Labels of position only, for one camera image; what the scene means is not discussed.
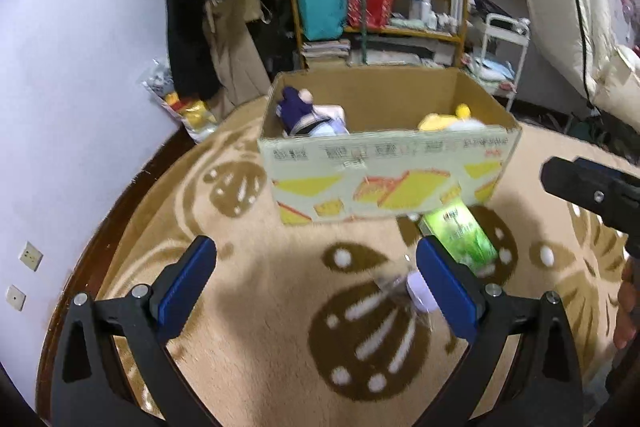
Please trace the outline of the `person's right hand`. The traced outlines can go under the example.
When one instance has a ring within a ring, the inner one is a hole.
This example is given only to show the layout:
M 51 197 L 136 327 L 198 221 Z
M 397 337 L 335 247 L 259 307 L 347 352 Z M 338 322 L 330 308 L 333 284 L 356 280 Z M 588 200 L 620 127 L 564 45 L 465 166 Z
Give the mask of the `person's right hand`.
M 622 281 L 617 294 L 618 310 L 613 335 L 613 343 L 617 350 L 624 349 L 637 335 L 638 326 L 631 313 L 638 306 L 638 299 L 639 291 L 634 287 L 634 258 L 629 257 L 622 272 Z

